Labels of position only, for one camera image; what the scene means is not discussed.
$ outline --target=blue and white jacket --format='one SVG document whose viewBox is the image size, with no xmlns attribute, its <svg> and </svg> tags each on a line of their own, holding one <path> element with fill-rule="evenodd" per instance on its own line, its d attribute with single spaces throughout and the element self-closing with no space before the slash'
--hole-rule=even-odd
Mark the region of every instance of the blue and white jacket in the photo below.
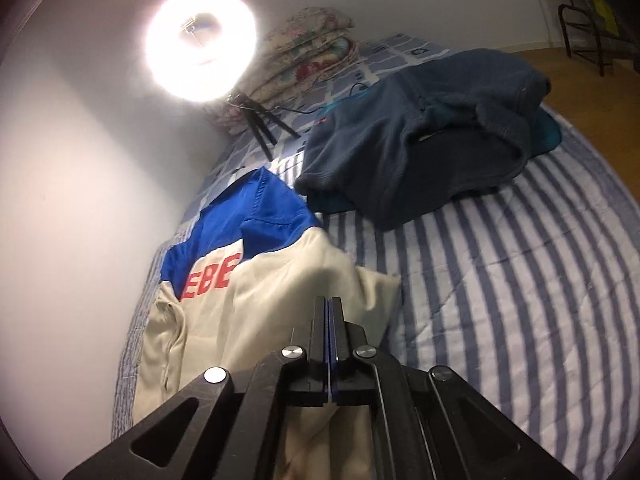
<svg viewBox="0 0 640 480">
<path fill-rule="evenodd" d="M 304 201 L 266 168 L 229 186 L 164 259 L 143 334 L 134 423 L 211 366 L 252 368 L 340 296 L 345 318 L 382 339 L 399 279 L 355 267 Z"/>
</svg>

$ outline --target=chair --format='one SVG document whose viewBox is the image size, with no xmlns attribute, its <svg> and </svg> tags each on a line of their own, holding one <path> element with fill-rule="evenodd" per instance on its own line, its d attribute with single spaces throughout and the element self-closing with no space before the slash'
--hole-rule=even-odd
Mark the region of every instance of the chair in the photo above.
<svg viewBox="0 0 640 480">
<path fill-rule="evenodd" d="M 566 54 L 571 57 L 573 54 L 579 56 L 598 66 L 600 75 L 604 77 L 604 67 L 612 65 L 612 60 L 617 59 L 633 59 L 636 71 L 640 68 L 638 58 L 638 50 L 631 36 L 625 30 L 611 8 L 604 0 L 569 0 L 570 4 L 561 4 L 558 6 L 558 18 L 562 27 L 562 35 L 564 36 L 564 46 Z M 565 17 L 565 11 L 572 10 L 578 12 L 586 18 L 585 22 L 568 22 Z M 575 28 L 581 32 L 587 33 L 595 38 L 596 48 L 573 48 L 569 41 L 567 27 Z M 607 41 L 614 40 L 623 48 L 619 50 L 603 49 L 603 38 Z"/>
</svg>

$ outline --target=mattress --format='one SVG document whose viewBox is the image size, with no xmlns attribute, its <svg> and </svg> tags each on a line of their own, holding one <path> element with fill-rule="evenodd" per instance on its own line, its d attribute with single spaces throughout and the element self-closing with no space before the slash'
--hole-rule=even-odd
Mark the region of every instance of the mattress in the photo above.
<svg viewBox="0 0 640 480">
<path fill-rule="evenodd" d="M 301 110 L 452 52 L 398 34 L 361 44 L 347 70 L 289 103 Z M 578 478 L 604 479 L 638 431 L 640 211 L 613 170 L 561 116 L 562 144 L 500 189 L 467 194 L 390 232 L 357 212 L 323 216 L 354 263 L 402 278 L 384 345 L 411 367 L 452 367 Z M 282 115 L 269 163 L 251 133 L 226 149 L 159 248 L 122 354 L 113 438 L 129 429 L 142 332 L 166 250 L 229 183 L 267 166 L 292 186 L 314 114 Z"/>
</svg>

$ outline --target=screw head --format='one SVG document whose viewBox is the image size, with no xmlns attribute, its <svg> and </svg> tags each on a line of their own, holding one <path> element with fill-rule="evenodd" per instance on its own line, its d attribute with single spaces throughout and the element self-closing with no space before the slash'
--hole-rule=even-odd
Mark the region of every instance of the screw head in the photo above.
<svg viewBox="0 0 640 480">
<path fill-rule="evenodd" d="M 358 346 L 356 348 L 356 354 L 365 359 L 369 359 L 376 354 L 376 348 L 371 345 Z"/>
<path fill-rule="evenodd" d="M 287 359 L 297 359 L 303 354 L 303 349 L 297 345 L 285 346 L 282 349 L 282 355 Z"/>
<path fill-rule="evenodd" d="M 226 370 L 224 368 L 220 368 L 219 366 L 214 366 L 213 368 L 209 368 L 204 372 L 204 380 L 207 383 L 218 384 L 226 379 Z"/>
<path fill-rule="evenodd" d="M 448 381 L 453 377 L 453 370 L 448 366 L 434 366 L 431 369 L 431 375 L 439 381 Z"/>
</svg>

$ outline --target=striped bedsheet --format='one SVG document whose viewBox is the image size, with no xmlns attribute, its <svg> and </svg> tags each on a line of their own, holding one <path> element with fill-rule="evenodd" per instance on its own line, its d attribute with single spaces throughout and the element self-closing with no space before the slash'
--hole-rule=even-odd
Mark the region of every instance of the striped bedsheet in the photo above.
<svg viewBox="0 0 640 480">
<path fill-rule="evenodd" d="M 399 34 L 293 103 L 313 110 L 356 82 L 450 54 Z M 404 364 L 446 364 L 578 478 L 604 479 L 638 430 L 640 211 L 601 156 L 552 110 L 564 141 L 499 190 L 469 194 L 391 232 L 356 212 L 322 217 L 357 265 L 400 274 L 402 307 L 384 344 Z M 313 115 L 283 118 L 271 171 L 292 186 Z M 279 130 L 274 130 L 276 137 Z M 226 150 L 154 259 L 122 355 L 113 437 L 130 427 L 136 367 L 164 252 L 229 183 L 269 165 L 250 134 Z"/>
</svg>

